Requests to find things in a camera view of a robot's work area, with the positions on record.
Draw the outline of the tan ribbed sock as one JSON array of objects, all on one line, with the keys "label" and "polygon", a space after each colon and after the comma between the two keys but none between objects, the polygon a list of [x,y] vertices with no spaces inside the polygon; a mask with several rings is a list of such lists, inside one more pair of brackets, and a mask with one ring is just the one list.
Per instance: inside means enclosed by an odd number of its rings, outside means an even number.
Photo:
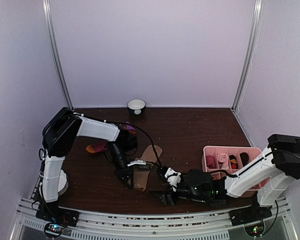
[{"label": "tan ribbed sock", "polygon": [[149,145],[139,158],[131,159],[128,164],[133,169],[133,189],[144,192],[152,167],[157,163],[157,157],[152,145]]}]

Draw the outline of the purple orange striped sock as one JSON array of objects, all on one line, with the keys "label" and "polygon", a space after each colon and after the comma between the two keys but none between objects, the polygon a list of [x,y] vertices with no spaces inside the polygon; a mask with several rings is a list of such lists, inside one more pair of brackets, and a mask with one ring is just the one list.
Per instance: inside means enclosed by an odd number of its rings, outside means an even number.
[{"label": "purple orange striped sock", "polygon": [[[128,130],[128,132],[133,135],[136,134],[136,130],[130,125],[120,124],[119,126],[123,127],[125,130]],[[90,154],[97,154],[100,152],[105,152],[108,150],[107,144],[108,144],[108,141],[102,140],[98,143],[88,145],[86,147],[86,151]]]}]

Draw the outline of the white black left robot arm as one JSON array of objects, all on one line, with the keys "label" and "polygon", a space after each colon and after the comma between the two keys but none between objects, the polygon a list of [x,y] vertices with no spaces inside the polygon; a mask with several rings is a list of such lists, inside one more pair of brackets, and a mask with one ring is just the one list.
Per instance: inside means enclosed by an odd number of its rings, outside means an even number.
[{"label": "white black left robot arm", "polygon": [[68,177],[62,167],[77,137],[105,140],[115,175],[129,189],[133,188],[133,168],[147,165],[144,160],[127,159],[126,152],[135,149],[138,141],[122,123],[100,120],[63,107],[44,127],[43,148],[39,152],[42,160],[40,195],[46,202],[41,211],[51,222],[62,218],[61,209],[53,203],[68,187]]}]

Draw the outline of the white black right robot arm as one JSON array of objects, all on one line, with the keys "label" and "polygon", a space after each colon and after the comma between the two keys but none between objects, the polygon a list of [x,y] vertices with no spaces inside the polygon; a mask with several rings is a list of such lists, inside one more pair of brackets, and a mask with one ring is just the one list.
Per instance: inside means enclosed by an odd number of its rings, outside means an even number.
[{"label": "white black right robot arm", "polygon": [[150,193],[166,206],[176,205],[179,199],[217,206],[227,204],[230,198],[241,197],[248,189],[267,180],[256,193],[257,202],[246,210],[248,219],[256,221],[291,182],[300,179],[300,136],[273,134],[267,140],[267,147],[238,171],[216,169],[215,173],[225,175],[220,179],[213,178],[213,171],[193,168],[183,174],[170,167],[160,167],[157,175],[167,183],[167,188]]}]

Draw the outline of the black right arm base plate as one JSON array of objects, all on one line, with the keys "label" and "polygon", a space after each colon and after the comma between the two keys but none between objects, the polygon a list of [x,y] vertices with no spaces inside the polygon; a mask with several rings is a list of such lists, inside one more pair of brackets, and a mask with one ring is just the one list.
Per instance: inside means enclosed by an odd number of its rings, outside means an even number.
[{"label": "black right arm base plate", "polygon": [[245,225],[261,221],[272,216],[270,207],[245,207],[231,210],[229,213],[232,226]]}]

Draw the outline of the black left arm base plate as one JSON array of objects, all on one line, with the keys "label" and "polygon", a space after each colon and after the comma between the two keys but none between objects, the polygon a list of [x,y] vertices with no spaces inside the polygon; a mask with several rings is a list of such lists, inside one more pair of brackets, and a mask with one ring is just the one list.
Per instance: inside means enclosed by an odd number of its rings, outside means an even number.
[{"label": "black left arm base plate", "polygon": [[48,222],[58,223],[66,227],[76,227],[80,213],[75,210],[59,208],[52,212],[47,208],[38,209],[35,217]]}]

